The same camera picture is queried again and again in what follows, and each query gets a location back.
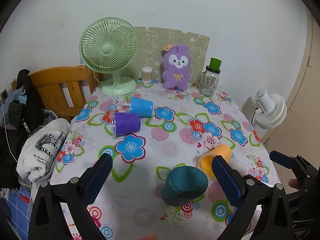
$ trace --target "yellow cup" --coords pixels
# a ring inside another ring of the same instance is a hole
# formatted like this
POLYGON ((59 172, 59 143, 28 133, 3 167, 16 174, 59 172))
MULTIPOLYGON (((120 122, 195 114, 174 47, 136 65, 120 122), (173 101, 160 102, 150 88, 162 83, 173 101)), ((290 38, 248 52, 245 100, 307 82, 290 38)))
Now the yellow cup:
POLYGON ((208 176, 209 180, 215 178, 212 172, 212 160, 217 155, 221 155, 228 164, 230 163, 231 149, 225 144, 220 144, 210 152, 203 153, 198 160, 198 168, 208 176))

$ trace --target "electric fan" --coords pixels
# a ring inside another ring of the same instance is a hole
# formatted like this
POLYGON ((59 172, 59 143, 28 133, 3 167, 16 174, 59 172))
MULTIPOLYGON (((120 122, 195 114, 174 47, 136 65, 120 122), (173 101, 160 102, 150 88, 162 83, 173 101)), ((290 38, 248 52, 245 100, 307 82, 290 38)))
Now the electric fan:
POLYGON ((112 73, 112 79, 102 82, 106 95, 124 95, 136 88, 136 82, 121 77, 122 70, 134 58, 138 47, 138 34, 125 20, 113 17, 100 19, 82 34, 79 51, 85 65, 98 73, 112 73))
POLYGON ((255 117, 257 125, 265 130, 277 127, 282 123, 287 114, 287 106, 281 95, 270 93, 260 89, 254 95, 262 113, 255 117))

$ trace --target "stuffed animal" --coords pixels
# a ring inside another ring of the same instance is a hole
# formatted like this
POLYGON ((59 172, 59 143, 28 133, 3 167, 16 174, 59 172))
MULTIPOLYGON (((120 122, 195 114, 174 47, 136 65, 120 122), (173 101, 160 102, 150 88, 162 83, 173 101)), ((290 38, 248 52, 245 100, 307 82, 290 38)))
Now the stuffed animal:
POLYGON ((166 89, 178 88, 186 90, 191 79, 189 68, 191 58, 186 45, 177 45, 170 49, 162 58, 164 71, 163 87, 166 89))

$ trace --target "chair backrest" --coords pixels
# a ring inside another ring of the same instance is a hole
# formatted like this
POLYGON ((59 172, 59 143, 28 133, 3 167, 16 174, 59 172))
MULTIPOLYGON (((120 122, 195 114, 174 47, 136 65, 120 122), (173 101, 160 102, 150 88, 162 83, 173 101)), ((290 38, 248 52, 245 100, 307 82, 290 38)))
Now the chair backrest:
POLYGON ((59 117, 68 121, 70 117, 78 115, 86 103, 81 81, 88 81, 91 93, 98 85, 93 72, 81 65, 43 69, 30 74, 30 78, 41 96, 45 109, 54 111, 59 117), (74 107, 68 106, 62 83, 67 84, 74 107))

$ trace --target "floral tablecloth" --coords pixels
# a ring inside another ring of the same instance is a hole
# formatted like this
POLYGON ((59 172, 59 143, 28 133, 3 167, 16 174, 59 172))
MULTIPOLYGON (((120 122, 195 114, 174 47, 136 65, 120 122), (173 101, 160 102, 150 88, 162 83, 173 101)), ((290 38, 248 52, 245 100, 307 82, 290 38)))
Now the floral tablecloth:
MULTIPOLYGON (((158 80, 145 85, 137 81, 134 97, 152 100, 154 114, 141 119, 139 132, 113 139, 110 112, 125 112, 100 88, 81 113, 58 154, 51 184, 80 177, 103 154, 112 155, 109 178, 88 212, 106 239, 133 240, 155 234, 159 240, 217 239, 232 219, 230 206, 216 180, 207 191, 182 206, 166 205, 161 199, 167 173, 182 165, 196 166, 200 155, 218 144, 232 150, 230 166, 241 175, 251 174, 274 185, 276 170, 257 133, 239 107, 222 89, 202 96, 190 85, 186 91, 165 90, 158 80)), ((129 95, 116 97, 120 103, 129 95)), ((81 240, 66 204, 63 212, 74 239, 81 240)), ((248 232, 260 211, 256 210, 248 232)))

